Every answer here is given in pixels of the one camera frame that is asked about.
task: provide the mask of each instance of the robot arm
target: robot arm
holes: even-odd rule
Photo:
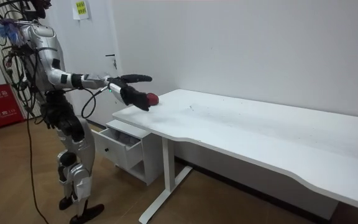
[[[110,89],[114,96],[126,105],[133,104],[142,110],[149,110],[150,104],[145,93],[138,92],[128,83],[151,82],[145,75],[124,75],[122,77],[99,77],[89,74],[68,73],[60,69],[60,56],[57,50],[56,33],[52,28],[32,24],[25,28],[25,38],[37,50],[39,60],[48,76],[48,81],[62,88]]]

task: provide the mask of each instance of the white drawer cabinet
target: white drawer cabinet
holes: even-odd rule
[[[162,172],[161,137],[118,120],[93,131],[96,151],[147,185]]]

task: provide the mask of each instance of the table top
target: table top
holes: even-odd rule
[[[358,207],[358,117],[175,90],[113,117],[294,178]]]

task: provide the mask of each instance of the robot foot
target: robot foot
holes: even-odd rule
[[[87,221],[92,220],[94,217],[97,217],[104,210],[104,205],[99,204],[97,206],[86,208],[81,217],[74,216],[70,220],[70,224],[84,224]]]
[[[72,201],[71,197],[70,198],[63,197],[63,199],[61,199],[59,201],[59,210],[61,210],[61,211],[66,210],[72,204],[73,204],[73,201]]]

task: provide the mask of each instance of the robot leg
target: robot leg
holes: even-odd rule
[[[92,131],[88,125],[88,122],[81,116],[77,116],[80,121],[84,138],[80,141],[73,141],[73,147],[76,155],[80,158],[84,168],[92,175],[92,168],[94,163],[95,146]]]
[[[99,204],[88,208],[88,198],[91,195],[92,176],[82,163],[72,167],[69,176],[72,178],[74,189],[71,198],[76,205],[76,215],[71,218],[70,224],[83,224],[102,213],[104,205]]]
[[[67,163],[65,162],[65,160],[67,160],[67,157],[69,157],[66,153],[73,152],[73,143],[71,137],[64,135],[62,130],[57,129],[57,134],[59,139],[61,140],[61,142],[66,148],[57,156],[59,182],[60,184],[63,185],[63,193],[64,193],[64,197],[59,201],[59,209],[65,210],[70,205],[73,204],[73,201],[71,200],[71,194],[73,191],[73,182],[72,180],[68,180],[69,171],[73,166],[72,165],[64,166],[63,164]]]
[[[76,215],[70,220],[70,224],[85,223],[98,216],[104,210],[104,205],[102,204],[88,208],[95,157],[94,138],[88,122],[79,116],[76,119],[81,124],[82,129],[79,133],[74,132],[71,135],[73,139],[73,152],[80,158],[80,163],[73,166],[69,173],[74,189],[71,197],[76,205]]]

